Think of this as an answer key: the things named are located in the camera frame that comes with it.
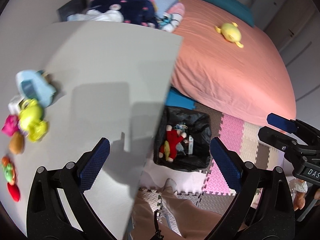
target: navy blanket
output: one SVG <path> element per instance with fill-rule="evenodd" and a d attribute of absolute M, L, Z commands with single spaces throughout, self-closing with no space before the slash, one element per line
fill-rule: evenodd
<path fill-rule="evenodd" d="M 118 10 L 126 23 L 158 28 L 155 10 L 150 0 L 90 0 L 89 9 L 101 13 Z"/>

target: metal screw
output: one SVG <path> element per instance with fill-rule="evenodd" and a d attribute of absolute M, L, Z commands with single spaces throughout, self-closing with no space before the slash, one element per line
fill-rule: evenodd
<path fill-rule="evenodd" d="M 277 167 L 276 167 L 276 171 L 279 172 L 279 173 L 281 173 L 281 172 L 283 171 L 283 169 L 282 169 L 281 167 L 277 166 Z"/>
<path fill-rule="evenodd" d="M 69 163 L 67 163 L 66 168 L 67 169 L 72 169 L 74 166 L 75 166 L 75 163 L 69 162 Z"/>
<path fill-rule="evenodd" d="M 246 162 L 244 164 L 248 169 L 252 169 L 253 168 L 253 163 L 252 162 Z"/>
<path fill-rule="evenodd" d="M 39 167 L 38 169 L 37 169 L 37 172 L 38 173 L 41 173 L 41 172 L 43 172 L 44 171 L 44 167 Z"/>

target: yellow stuffed animal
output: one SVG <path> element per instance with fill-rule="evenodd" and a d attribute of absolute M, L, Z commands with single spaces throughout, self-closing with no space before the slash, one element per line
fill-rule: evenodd
<path fill-rule="evenodd" d="M 218 33 L 221 33 L 227 41 L 234 42 L 239 48 L 243 48 L 243 44 L 240 43 L 241 33 L 237 28 L 236 23 L 224 23 L 221 28 L 215 26 Z"/>

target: blue gripper pad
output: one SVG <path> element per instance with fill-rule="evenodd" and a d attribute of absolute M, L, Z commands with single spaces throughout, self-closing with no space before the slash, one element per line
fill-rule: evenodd
<path fill-rule="evenodd" d="M 290 121 L 273 113 L 268 114 L 267 122 L 268 124 L 271 124 L 272 126 L 277 127 L 287 133 L 294 133 L 297 131 L 297 127 L 293 121 Z"/>
<path fill-rule="evenodd" d="M 241 191 L 241 173 L 228 155 L 228 150 L 218 138 L 210 142 L 210 153 L 219 167 L 228 187 L 237 193 Z"/>
<path fill-rule="evenodd" d="M 79 190 L 83 193 L 91 189 L 96 177 L 110 153 L 110 142 L 102 138 L 99 143 L 90 152 L 91 157 L 79 174 Z"/>

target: bed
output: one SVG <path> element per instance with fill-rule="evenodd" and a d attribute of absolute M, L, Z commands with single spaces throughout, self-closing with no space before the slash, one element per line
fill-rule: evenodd
<path fill-rule="evenodd" d="M 295 119 L 296 105 L 285 65 L 270 38 L 227 11 L 203 0 L 182 0 L 185 16 L 175 34 L 184 37 L 172 85 L 184 95 L 255 125 L 268 114 Z M 239 48 L 214 26 L 236 22 Z"/>

